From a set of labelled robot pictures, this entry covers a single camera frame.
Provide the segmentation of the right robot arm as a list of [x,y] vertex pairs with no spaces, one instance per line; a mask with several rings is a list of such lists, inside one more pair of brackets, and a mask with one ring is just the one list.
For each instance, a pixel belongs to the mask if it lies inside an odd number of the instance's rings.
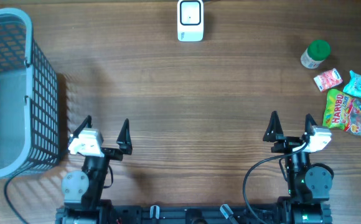
[[329,200],[334,171],[323,163],[313,164],[310,155],[323,150],[331,141],[331,131],[317,125],[306,115],[304,133],[300,137],[285,136],[278,113],[271,113],[265,142],[272,142],[272,153],[283,155],[281,169],[288,185],[289,195],[279,197],[271,223],[331,224]]

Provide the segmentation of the green lid jar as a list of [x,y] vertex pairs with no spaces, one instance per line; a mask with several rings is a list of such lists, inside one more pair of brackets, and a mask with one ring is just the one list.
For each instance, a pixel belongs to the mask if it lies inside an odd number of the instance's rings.
[[331,47],[325,40],[314,40],[301,55],[302,66],[317,68],[331,54]]

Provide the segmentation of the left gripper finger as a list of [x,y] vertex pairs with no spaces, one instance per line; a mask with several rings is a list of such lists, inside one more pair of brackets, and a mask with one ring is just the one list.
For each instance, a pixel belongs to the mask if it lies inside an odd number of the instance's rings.
[[84,129],[84,128],[91,128],[92,127],[92,118],[90,115],[88,115],[84,120],[83,122],[81,123],[81,125],[79,125],[78,128],[76,128],[74,130],[74,132],[70,135],[71,138],[77,138],[78,135],[81,133],[81,131]]
[[123,154],[132,155],[133,146],[132,146],[132,142],[131,142],[128,118],[126,118],[123,123],[123,126],[118,135],[116,143],[119,145],[119,150]]

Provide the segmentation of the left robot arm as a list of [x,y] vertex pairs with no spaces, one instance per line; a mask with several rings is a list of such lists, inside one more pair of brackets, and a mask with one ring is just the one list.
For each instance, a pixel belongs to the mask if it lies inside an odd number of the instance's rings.
[[69,172],[62,180],[63,206],[58,208],[55,223],[122,223],[111,200],[101,198],[106,175],[113,176],[111,161],[122,161],[124,155],[131,155],[133,146],[129,131],[129,119],[125,119],[116,143],[117,148],[103,147],[103,136],[92,128],[88,115],[70,135],[69,153],[85,157],[80,170]]

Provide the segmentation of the small red white box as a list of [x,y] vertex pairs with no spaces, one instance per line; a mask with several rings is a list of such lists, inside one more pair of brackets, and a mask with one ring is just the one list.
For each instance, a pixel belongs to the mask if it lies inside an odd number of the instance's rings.
[[322,72],[314,77],[314,82],[320,92],[331,89],[343,82],[343,79],[336,68]]

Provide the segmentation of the green Haribo candy bag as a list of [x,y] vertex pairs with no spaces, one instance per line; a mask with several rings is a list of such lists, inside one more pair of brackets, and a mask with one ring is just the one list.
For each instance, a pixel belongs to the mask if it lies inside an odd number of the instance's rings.
[[361,136],[361,102],[344,92],[330,89],[322,125]]

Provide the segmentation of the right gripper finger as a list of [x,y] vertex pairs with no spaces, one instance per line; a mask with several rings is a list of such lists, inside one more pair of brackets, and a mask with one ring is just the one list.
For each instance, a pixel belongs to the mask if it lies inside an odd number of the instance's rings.
[[277,111],[271,113],[268,127],[263,136],[265,142],[276,142],[284,139],[283,129]]
[[314,121],[314,118],[311,114],[307,114],[305,117],[304,130],[308,135],[314,135],[315,129],[317,128],[317,123]]

